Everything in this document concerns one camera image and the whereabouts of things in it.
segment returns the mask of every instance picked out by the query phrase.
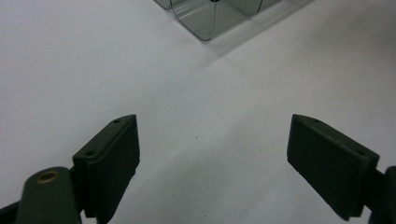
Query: clear plastic container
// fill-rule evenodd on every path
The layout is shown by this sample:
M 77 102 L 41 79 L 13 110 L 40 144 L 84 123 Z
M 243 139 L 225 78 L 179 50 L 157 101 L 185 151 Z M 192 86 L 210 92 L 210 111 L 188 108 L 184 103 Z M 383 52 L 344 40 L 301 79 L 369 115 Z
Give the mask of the clear plastic container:
M 210 40 L 256 15 L 262 0 L 171 0 L 180 22 L 203 40 Z
M 171 0 L 155 0 L 160 6 L 169 9 L 171 8 Z

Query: white surface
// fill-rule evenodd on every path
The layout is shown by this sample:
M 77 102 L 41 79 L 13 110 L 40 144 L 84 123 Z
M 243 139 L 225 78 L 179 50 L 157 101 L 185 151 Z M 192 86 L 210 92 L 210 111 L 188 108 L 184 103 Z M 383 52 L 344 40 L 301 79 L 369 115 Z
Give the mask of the white surface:
M 112 223 L 344 223 L 288 165 L 290 118 L 396 164 L 396 3 L 296 4 L 204 44 L 149 0 L 0 1 L 0 207 L 136 114 Z

